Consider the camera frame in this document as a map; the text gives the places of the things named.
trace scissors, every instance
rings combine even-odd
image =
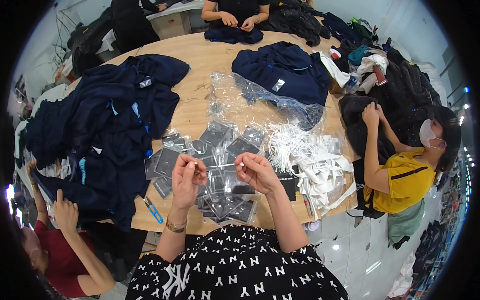
[[[153,214],[153,216],[155,217],[156,221],[159,223],[159,224],[162,224],[163,223],[163,219],[162,219],[162,216],[158,213],[158,211],[156,210],[155,206],[152,204],[152,202],[150,201],[150,199],[148,197],[145,197],[144,198],[144,202],[145,202],[145,205],[148,207],[148,210]]]

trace person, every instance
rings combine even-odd
[[[243,153],[235,166],[239,180],[266,196],[276,229],[226,225],[185,250],[187,214],[199,184],[206,183],[206,168],[201,160],[180,154],[165,229],[155,253],[139,261],[126,299],[347,300],[342,284],[309,245],[266,158]]]
[[[115,281],[110,271],[95,256],[93,245],[85,233],[77,232],[78,206],[63,199],[57,191],[53,203],[55,221],[59,229],[48,230],[47,206],[30,176],[35,162],[27,163],[27,174],[32,183],[38,210],[34,230],[21,229],[21,242],[31,267],[43,273],[50,284],[65,297],[85,297],[112,289]]]
[[[202,19],[210,22],[210,29],[223,26],[239,27],[250,32],[255,24],[268,19],[270,4],[268,0],[229,1],[205,0]]]
[[[161,12],[166,4],[154,5],[150,0],[141,0],[144,9]],[[144,17],[138,0],[112,0],[112,27],[121,53],[137,49],[160,40],[152,24]]]
[[[390,127],[382,107],[372,102],[364,109],[362,119],[367,126],[364,170],[354,164],[355,179],[364,179],[364,188],[357,191],[359,209],[373,213],[395,214],[419,202],[441,172],[448,172],[456,159],[461,130],[455,113],[446,107],[434,107],[434,119],[425,120],[420,128],[424,147],[402,144]],[[396,154],[385,165],[378,163],[377,138],[381,122],[384,133],[395,147]]]

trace black printed shirt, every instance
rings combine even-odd
[[[170,264],[144,255],[126,300],[348,300],[311,245],[280,250],[274,230],[228,225],[198,237]]]

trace red shirt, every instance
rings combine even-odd
[[[42,249],[48,251],[48,267],[44,275],[50,284],[65,297],[85,297],[77,276],[87,275],[87,269],[67,243],[60,229],[48,230],[45,224],[37,221],[34,232]],[[86,233],[80,233],[80,236],[93,251],[93,244]]]

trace gold bracelet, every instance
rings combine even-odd
[[[167,217],[167,223],[165,224],[165,227],[167,227],[171,232],[183,232],[187,227],[187,221],[185,221],[183,224],[173,224]]]

